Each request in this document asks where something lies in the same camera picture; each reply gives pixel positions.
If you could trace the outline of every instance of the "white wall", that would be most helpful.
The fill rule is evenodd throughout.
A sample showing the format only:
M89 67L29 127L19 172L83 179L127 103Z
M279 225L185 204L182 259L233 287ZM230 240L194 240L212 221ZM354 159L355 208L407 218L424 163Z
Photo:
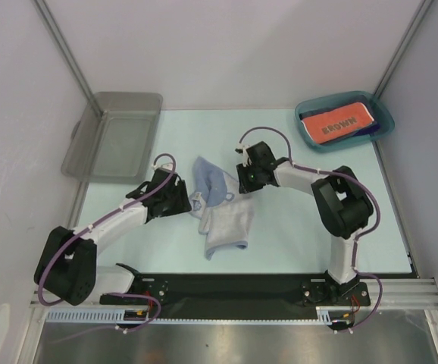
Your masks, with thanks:
M0 304L11 304L1 363L21 339L45 239L73 202L60 166L84 106L32 2L1 0Z
M420 0L48 0L90 86L165 108L374 91Z
M382 142L415 259L438 283L438 2L383 96L396 130Z

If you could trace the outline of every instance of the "blue bin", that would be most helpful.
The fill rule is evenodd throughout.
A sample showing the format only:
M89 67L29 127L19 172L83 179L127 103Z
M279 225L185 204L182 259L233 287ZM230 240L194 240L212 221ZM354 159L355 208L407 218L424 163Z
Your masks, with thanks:
M317 144L308 135L305 126L300 120L300 114L307 111L318 110L319 108L338 108L349 102L350 99L356 96L365 96L369 105L374 113L372 116L380 125L380 129L376 132L368 135L351 136L339 141L331 141L327 144ZM323 96L316 99L301 102L295 108L295 119L298 125L300 134L303 140L306 142L307 146L312 148L316 152L332 152L335 150L349 148L351 146L357 146L359 144L373 142L375 140L384 137L394 130L394 119L387 110L386 106L374 95L366 93L364 91L350 91L348 93L336 93L334 95Z

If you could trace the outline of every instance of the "reflective metal surface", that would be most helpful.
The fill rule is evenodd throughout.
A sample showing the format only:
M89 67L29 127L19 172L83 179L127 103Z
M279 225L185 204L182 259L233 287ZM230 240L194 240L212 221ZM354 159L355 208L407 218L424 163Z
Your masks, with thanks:
M438 364L423 311L385 311L354 334L288 325L151 325L51 344L89 325L46 324L34 364Z

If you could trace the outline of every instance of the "white table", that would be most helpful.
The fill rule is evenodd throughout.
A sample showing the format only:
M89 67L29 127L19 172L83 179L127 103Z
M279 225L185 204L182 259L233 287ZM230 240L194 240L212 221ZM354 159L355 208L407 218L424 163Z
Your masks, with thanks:
M251 127L270 126L290 139L293 159L314 168L334 169L348 165L376 196L380 227L360 241L358 267L377 273L409 273L411 266L396 222L380 166L371 144L339 152L311 151L296 129L293 110L163 111L152 159L161 152L173 154L177 171L191 193L195 186L192 164L202 157L233 176L240 155L234 152L239 138ZM264 140L276 158L286 156L281 137L255 131L246 142ZM149 171L147 179L152 176ZM135 185L90 184L80 225L88 224L114 209ZM128 264L146 273L320 273L328 268L330 236L321 223L314 200L299 191L265 187L254 196L255 218L245 250L218 250L204 257L205 237L199 220L189 214L159 218L120 238L99 257L100 265Z

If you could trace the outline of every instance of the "orange folded shirt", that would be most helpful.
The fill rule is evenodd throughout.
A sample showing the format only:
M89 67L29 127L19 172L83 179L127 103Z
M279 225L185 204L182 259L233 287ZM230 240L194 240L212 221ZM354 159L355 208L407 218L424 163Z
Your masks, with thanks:
M374 118L362 102L302 119L308 135L317 144L343 137L373 122Z

